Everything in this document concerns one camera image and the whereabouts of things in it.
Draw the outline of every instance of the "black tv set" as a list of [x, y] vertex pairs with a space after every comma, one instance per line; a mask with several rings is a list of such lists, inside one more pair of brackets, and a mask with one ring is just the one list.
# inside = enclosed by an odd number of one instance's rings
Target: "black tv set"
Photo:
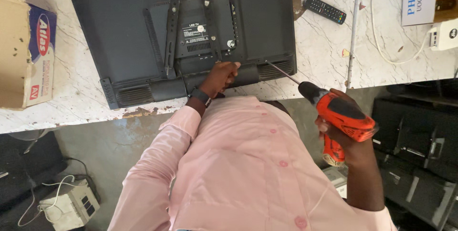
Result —
[[111, 109], [185, 97], [215, 62], [231, 87], [295, 74], [292, 0], [72, 0]]

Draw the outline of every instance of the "black watch strap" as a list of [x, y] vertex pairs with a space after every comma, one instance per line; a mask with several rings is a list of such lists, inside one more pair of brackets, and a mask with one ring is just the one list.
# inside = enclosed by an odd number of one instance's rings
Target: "black watch strap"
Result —
[[194, 88], [189, 97], [196, 97], [205, 105], [206, 108], [208, 108], [210, 102], [212, 101], [212, 99], [206, 93], [202, 92], [198, 88]]

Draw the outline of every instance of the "hand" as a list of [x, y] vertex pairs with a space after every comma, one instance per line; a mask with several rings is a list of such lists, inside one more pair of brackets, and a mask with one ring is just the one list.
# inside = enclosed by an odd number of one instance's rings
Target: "hand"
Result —
[[[354, 104], [360, 109], [354, 99], [349, 97], [342, 91], [331, 88], [330, 92], [337, 94], [340, 98]], [[374, 148], [372, 146], [372, 139], [365, 140], [363, 142], [357, 142], [346, 135], [340, 129], [332, 125], [331, 123], [325, 122], [320, 116], [315, 120], [315, 124], [318, 126], [320, 131], [320, 139], [324, 139], [324, 135], [328, 135], [330, 139], [338, 142], [345, 153], [345, 161], [347, 164], [371, 164], [372, 155], [374, 155]]]
[[223, 93], [234, 82], [239, 67], [239, 62], [216, 63], [199, 89], [214, 99], [219, 92]]

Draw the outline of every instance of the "shirt sleeve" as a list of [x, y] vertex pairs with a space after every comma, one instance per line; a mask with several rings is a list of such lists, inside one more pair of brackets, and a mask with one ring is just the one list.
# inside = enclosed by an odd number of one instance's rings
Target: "shirt sleeve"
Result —
[[388, 208], [381, 211], [367, 211], [350, 206], [353, 211], [366, 222], [368, 230], [374, 231], [397, 231], [398, 229], [391, 220]]
[[178, 162], [197, 134], [200, 120], [196, 110], [184, 106], [160, 126], [162, 131], [122, 183], [109, 231], [169, 230], [170, 183]]

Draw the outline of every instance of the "marble table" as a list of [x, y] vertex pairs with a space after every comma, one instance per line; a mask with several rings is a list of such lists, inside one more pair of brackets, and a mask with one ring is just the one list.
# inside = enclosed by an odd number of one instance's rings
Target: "marble table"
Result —
[[[345, 90], [349, 57], [343, 57], [342, 51], [350, 50], [354, 0], [323, 1], [346, 12], [347, 21], [338, 25], [307, 11], [295, 21], [298, 65], [295, 77], [324, 88]], [[56, 12], [58, 16], [53, 99], [23, 111], [0, 109], [0, 133], [163, 114], [174, 112], [185, 104], [186, 99], [181, 98], [110, 110], [71, 0], [27, 2]], [[228, 96], [247, 94], [261, 100], [301, 97], [297, 85], [287, 78], [226, 91]]]
[[[400, 65], [384, 61], [374, 42], [370, 0], [356, 0], [355, 4], [357, 13], [354, 19], [348, 88], [453, 78], [458, 67], [458, 48], [447, 51], [431, 51], [426, 48], [416, 59]], [[386, 57], [394, 62], [410, 59], [432, 26], [402, 27], [401, 8], [402, 0], [374, 0], [375, 29], [380, 47]]]

